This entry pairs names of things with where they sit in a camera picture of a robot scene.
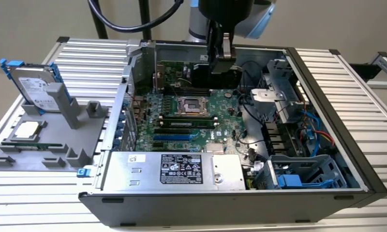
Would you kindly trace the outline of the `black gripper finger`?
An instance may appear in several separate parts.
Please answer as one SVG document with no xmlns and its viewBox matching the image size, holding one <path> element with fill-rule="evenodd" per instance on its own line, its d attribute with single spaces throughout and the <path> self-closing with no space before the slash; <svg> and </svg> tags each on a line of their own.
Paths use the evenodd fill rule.
<svg viewBox="0 0 387 232">
<path fill-rule="evenodd" d="M 210 21 L 207 50 L 211 73 L 226 73 L 237 61 L 233 40 L 233 28 L 225 27 L 217 21 Z"/>
</svg>

